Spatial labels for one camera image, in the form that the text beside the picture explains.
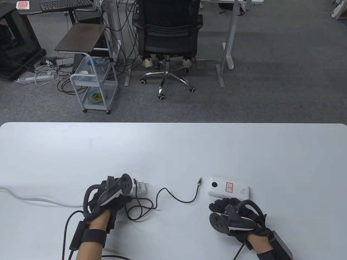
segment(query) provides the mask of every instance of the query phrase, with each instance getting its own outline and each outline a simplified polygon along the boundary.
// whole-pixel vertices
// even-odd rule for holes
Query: white cable
[[[3,187],[3,186],[0,186],[0,190],[5,190],[7,191],[10,195],[12,195],[13,197],[15,197],[16,199],[19,199],[19,200],[25,200],[25,201],[41,201],[41,202],[46,202],[46,203],[50,203],[50,204],[55,204],[55,205],[58,205],[58,206],[62,206],[62,207],[66,207],[66,208],[82,208],[83,205],[68,205],[68,204],[64,204],[64,203],[59,203],[59,202],[56,202],[56,201],[52,201],[52,200],[49,200],[49,199],[42,199],[42,198],[24,198],[24,197],[20,197],[16,194],[13,193],[13,191],[11,191],[9,188],[7,187]]]
[[[47,85],[49,83],[52,83],[52,82],[55,82],[55,81],[60,81],[61,83],[64,83],[63,80],[66,80],[66,79],[69,79],[70,76],[71,76],[71,73],[64,69],[64,68],[60,68],[60,67],[55,67],[55,68],[49,68],[47,70],[44,70],[44,71],[38,71],[39,69],[43,68],[43,67],[46,67],[46,66],[49,66],[48,64],[45,64],[45,65],[42,65],[40,67],[38,67],[37,69],[35,69],[35,76],[34,76],[34,82],[35,82],[35,85],[38,86],[38,87],[41,87],[41,86],[44,86],[44,85]],[[57,79],[54,79],[52,81],[49,81],[49,82],[46,82],[46,83],[43,83],[41,85],[39,85],[36,81],[36,78],[37,76],[41,76],[41,74],[44,73],[44,74],[52,74],[52,73],[55,73],[57,75]],[[22,84],[22,85],[26,85],[26,84],[30,84],[30,83],[22,83],[22,82],[19,82],[17,80],[14,80],[14,82],[17,82],[19,84]]]

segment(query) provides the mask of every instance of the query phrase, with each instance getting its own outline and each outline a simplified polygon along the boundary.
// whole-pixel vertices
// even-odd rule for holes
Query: label sticker
[[[225,191],[228,193],[232,193],[233,189],[234,189],[234,184],[231,182],[227,182],[227,187],[225,188]]]

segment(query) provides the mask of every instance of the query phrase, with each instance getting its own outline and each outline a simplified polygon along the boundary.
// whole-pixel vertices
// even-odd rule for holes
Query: black glove
[[[226,214],[225,207],[228,206],[229,204],[232,206],[237,206],[241,201],[236,198],[224,198],[222,200],[216,200],[214,203],[211,203],[209,205],[209,209],[212,212],[216,213],[222,213]],[[245,244],[249,250],[252,250],[253,247],[252,245],[248,242],[247,236],[249,234],[255,234],[259,236],[267,236],[269,229],[265,227],[265,220],[262,220],[254,211],[248,209],[246,206],[243,206],[240,208],[240,211],[238,214],[241,217],[246,217],[251,220],[253,220],[257,225],[258,228],[252,230],[252,231],[239,231],[239,230],[230,230],[228,233],[229,236],[234,236],[236,239],[241,242],[242,244]]]
[[[111,229],[115,228],[115,221],[117,217],[117,212],[120,211],[126,203],[132,201],[132,197],[124,196],[120,194],[118,197],[114,198],[104,206],[98,205],[98,200],[100,196],[105,192],[106,181],[103,181],[98,188],[98,191],[94,194],[93,198],[88,202],[89,209],[91,213],[84,214],[85,221],[91,221],[96,219],[98,216],[103,214],[106,210],[111,213],[110,219],[107,224],[106,232],[109,234]]]

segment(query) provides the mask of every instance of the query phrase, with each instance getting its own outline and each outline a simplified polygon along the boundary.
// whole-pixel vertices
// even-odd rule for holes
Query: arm
[[[273,250],[267,236],[257,236],[250,234],[248,235],[247,240],[249,241],[249,243],[251,243],[254,251],[256,251],[257,254],[262,254]]]
[[[90,222],[89,229],[106,230],[110,218],[107,210],[102,215]],[[78,250],[76,260],[101,260],[102,244],[96,242],[83,242]]]

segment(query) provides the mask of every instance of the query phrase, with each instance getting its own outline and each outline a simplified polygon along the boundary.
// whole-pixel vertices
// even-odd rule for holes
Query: black cabinet
[[[0,77],[15,80],[44,55],[27,16],[13,3],[0,3]]]

